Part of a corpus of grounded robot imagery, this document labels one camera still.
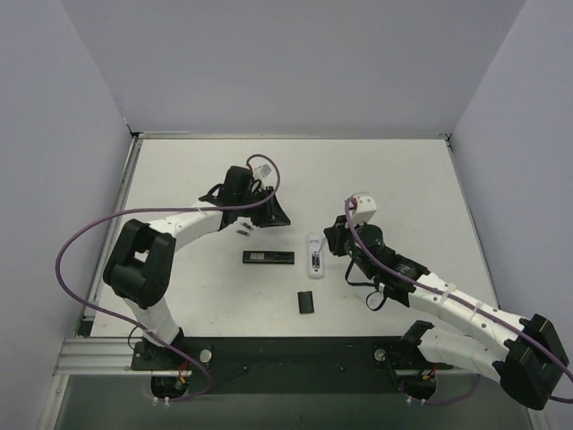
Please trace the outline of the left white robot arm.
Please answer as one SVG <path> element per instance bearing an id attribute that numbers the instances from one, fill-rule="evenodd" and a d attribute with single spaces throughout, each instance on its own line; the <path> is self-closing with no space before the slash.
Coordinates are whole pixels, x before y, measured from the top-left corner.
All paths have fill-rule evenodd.
<path id="1" fill-rule="evenodd" d="M 273 195 L 276 188 L 265 183 L 271 172 L 267 164 L 256 168 L 232 166 L 224 182 L 200 197 L 191 211 L 151 222 L 130 219 L 124 223 L 103 280 L 143 325 L 142 354 L 150 354 L 160 366 L 169 369 L 185 362 L 181 344 L 184 333 L 165 299 L 175 253 L 240 218 L 259 228 L 291 224 Z"/>

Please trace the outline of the black remote control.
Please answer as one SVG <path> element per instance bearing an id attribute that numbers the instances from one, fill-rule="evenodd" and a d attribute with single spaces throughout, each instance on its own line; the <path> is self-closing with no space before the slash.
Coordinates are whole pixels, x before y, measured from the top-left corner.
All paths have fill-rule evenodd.
<path id="1" fill-rule="evenodd" d="M 285 251 L 243 251 L 242 263 L 294 265 L 295 253 Z"/>

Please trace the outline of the white remote control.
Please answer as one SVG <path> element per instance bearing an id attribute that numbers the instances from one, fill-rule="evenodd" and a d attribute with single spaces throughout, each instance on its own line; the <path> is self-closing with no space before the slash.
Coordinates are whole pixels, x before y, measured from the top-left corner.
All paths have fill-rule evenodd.
<path id="1" fill-rule="evenodd" d="M 325 237 L 318 233 L 307 235 L 307 274 L 311 280 L 320 280 L 325 276 L 323 246 Z"/>

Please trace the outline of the black battery cover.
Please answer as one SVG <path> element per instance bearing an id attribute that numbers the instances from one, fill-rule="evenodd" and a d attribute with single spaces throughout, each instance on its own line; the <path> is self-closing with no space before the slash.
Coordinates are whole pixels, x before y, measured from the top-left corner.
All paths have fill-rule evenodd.
<path id="1" fill-rule="evenodd" d="M 314 303 L 311 291 L 299 291 L 297 293 L 299 314 L 313 314 Z"/>

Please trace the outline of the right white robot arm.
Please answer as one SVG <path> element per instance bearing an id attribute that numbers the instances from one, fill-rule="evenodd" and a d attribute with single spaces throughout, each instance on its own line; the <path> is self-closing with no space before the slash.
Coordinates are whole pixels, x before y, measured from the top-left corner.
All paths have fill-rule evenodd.
<path id="1" fill-rule="evenodd" d="M 345 216 L 339 216 L 324 234 L 330 253 L 349 258 L 367 278 L 366 286 L 383 301 L 395 301 L 456 329 L 448 334 L 426 321 L 408 329 L 402 340 L 425 361 L 489 378 L 529 409 L 541 410 L 550 401 L 572 401 L 554 393 L 560 379 L 572 373 L 549 319 L 511 314 L 469 296 L 386 246 L 381 229 L 372 224 L 351 227 Z"/>

